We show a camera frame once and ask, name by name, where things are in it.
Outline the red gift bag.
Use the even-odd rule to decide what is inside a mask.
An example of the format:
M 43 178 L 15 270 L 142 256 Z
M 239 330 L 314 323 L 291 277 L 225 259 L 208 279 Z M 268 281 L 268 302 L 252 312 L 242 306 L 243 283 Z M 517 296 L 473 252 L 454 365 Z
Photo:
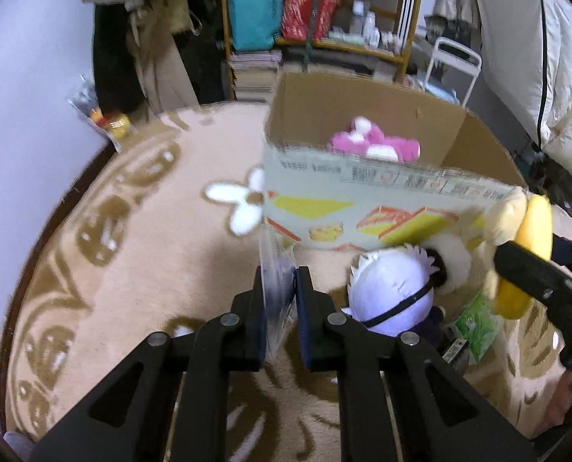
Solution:
M 342 0 L 318 0 L 313 26 L 313 40 L 324 38 L 331 28 L 334 12 Z M 282 37 L 303 42 L 308 38 L 314 0 L 284 0 Z

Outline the white-haired dark plush doll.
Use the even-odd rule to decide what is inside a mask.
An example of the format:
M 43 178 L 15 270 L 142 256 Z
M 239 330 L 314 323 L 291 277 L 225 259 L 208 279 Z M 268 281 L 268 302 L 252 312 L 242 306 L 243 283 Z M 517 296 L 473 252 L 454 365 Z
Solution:
M 413 331 L 439 348 L 444 312 L 434 305 L 434 295 L 446 282 L 447 268 L 433 247 L 370 251 L 350 268 L 342 311 L 368 331 L 388 337 Z

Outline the beige coat hanging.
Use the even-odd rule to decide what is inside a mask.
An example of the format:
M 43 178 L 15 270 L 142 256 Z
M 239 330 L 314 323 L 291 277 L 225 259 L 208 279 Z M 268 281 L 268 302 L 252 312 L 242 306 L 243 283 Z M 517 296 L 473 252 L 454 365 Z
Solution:
M 173 38 L 172 10 L 168 0 L 146 0 L 129 15 L 127 48 L 141 91 L 154 115 L 198 106 Z

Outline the snack bags on floor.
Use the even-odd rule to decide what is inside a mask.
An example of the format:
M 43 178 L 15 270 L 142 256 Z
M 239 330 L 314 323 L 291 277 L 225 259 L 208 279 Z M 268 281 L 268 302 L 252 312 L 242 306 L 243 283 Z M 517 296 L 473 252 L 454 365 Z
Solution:
M 80 77 L 80 84 L 69 96 L 68 102 L 94 131 L 110 141 L 116 151 L 121 150 L 122 143 L 135 131 L 127 115 L 117 110 L 115 113 L 103 113 L 92 76 Z

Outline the beige patterned rug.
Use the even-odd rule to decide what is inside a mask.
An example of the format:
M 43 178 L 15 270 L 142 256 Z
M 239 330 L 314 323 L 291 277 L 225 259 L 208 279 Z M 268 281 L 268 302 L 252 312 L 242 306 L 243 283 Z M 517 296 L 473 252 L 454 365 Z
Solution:
M 267 106 L 163 115 L 102 171 L 33 268 L 3 387 L 5 431 L 42 438 L 153 331 L 178 337 L 230 308 L 259 264 Z M 255 374 L 233 374 L 230 461 L 340 461 L 337 380 L 308 373 L 296 328 Z M 527 437 L 569 406 L 563 341 L 534 303 L 465 378 Z

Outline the yellow plush toy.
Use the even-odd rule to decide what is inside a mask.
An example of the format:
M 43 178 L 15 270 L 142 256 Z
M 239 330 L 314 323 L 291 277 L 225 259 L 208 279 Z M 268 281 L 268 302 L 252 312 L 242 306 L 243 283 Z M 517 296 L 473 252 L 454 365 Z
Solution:
M 535 269 L 551 260 L 553 217 L 550 200 L 516 187 L 485 214 L 483 294 L 494 313 L 522 318 L 532 303 L 526 293 Z

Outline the purple plush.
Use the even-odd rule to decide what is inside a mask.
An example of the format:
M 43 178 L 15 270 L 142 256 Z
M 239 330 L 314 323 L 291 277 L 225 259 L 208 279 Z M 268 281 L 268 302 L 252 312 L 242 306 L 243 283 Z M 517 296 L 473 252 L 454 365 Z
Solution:
M 264 225 L 260 237 L 260 261 L 266 313 L 267 360 L 274 361 L 292 321 L 294 305 L 294 244 Z

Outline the wooden shelf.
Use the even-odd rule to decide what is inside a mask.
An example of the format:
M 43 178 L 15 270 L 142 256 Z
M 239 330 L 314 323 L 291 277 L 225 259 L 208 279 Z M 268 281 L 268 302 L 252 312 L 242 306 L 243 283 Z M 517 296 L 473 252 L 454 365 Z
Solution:
M 242 84 L 254 53 L 280 59 L 299 53 L 309 66 L 316 50 L 374 57 L 403 81 L 420 0 L 221 0 L 230 97 L 252 99 Z

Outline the cardboard box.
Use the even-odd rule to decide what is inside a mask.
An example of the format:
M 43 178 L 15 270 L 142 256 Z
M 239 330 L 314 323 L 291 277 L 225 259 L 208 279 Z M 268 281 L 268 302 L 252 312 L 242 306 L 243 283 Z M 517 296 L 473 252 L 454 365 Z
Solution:
M 416 140 L 412 164 L 327 150 L 361 116 Z M 511 154 L 469 110 L 370 79 L 284 73 L 265 123 L 264 221 L 310 248 L 421 243 L 483 214 L 524 185 Z

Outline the white utility cart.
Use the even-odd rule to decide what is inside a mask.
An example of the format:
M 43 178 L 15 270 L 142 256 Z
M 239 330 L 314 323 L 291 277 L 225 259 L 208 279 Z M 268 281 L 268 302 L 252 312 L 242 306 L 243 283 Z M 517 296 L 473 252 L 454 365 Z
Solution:
M 418 85 L 427 93 L 465 109 L 482 71 L 482 57 L 475 50 L 450 38 L 440 37 L 433 44 L 418 42 L 427 61 Z

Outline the green tissue pack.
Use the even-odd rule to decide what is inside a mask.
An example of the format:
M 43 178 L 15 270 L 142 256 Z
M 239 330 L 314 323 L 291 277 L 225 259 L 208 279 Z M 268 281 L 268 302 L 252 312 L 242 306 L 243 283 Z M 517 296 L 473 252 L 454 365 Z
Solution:
M 479 363 L 494 344 L 503 325 L 503 317 L 494 313 L 490 301 L 479 292 L 454 321 L 459 338 L 469 343 L 469 363 Z

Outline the white fluffy plush with yellow feet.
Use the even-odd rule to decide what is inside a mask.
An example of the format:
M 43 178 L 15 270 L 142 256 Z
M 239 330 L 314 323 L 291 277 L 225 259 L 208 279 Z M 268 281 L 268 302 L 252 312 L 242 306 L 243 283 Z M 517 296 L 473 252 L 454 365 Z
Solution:
M 463 239 L 451 233 L 438 233 L 422 243 L 426 251 L 436 251 L 444 262 L 447 280 L 436 289 L 439 295 L 482 286 L 486 273 L 482 243 L 481 236 Z

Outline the pink white plush toy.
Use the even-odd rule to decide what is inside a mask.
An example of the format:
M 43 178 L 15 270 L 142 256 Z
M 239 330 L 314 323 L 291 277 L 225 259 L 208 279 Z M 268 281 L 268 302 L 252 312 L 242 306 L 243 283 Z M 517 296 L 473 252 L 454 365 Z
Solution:
M 416 162 L 422 153 L 416 140 L 386 136 L 375 122 L 364 117 L 356 117 L 347 131 L 336 132 L 327 150 L 396 163 Z

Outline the stack of books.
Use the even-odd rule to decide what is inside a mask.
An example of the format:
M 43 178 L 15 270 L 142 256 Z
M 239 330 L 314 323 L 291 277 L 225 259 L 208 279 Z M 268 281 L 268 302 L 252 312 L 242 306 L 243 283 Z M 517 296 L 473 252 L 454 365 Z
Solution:
M 282 65 L 280 50 L 234 53 L 228 65 L 238 101 L 270 103 Z

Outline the teal bag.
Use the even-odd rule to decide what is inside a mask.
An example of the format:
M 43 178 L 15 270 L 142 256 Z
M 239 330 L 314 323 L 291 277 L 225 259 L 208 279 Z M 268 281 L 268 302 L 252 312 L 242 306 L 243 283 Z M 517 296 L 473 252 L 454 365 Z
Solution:
M 280 33 L 284 0 L 227 0 L 233 48 L 265 51 Z

